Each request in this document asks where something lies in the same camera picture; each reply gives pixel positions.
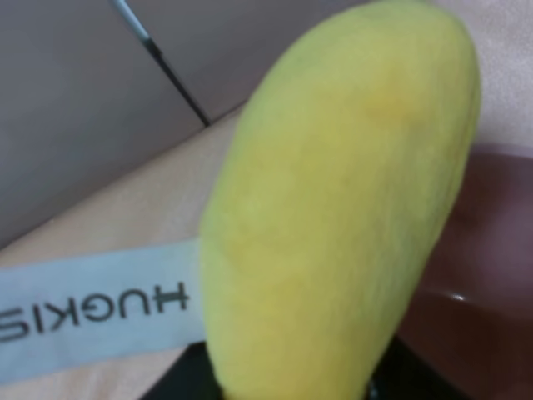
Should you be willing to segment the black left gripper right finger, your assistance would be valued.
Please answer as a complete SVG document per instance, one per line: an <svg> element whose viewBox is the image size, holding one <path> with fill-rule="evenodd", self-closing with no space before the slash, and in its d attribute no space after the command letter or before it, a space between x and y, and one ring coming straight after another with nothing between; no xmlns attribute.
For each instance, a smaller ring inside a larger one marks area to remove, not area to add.
<svg viewBox="0 0 533 400"><path fill-rule="evenodd" d="M455 400L465 394L449 384L395 336L367 387L371 400Z"/></svg>

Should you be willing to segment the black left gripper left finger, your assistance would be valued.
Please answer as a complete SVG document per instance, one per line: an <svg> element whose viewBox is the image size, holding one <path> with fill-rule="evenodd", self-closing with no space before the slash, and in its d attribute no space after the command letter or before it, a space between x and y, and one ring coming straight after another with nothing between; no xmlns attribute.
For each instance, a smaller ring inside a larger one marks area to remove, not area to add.
<svg viewBox="0 0 533 400"><path fill-rule="evenodd" d="M146 400L220 400L222 390L215 378L204 342L193 343L146 392Z"/></svg>

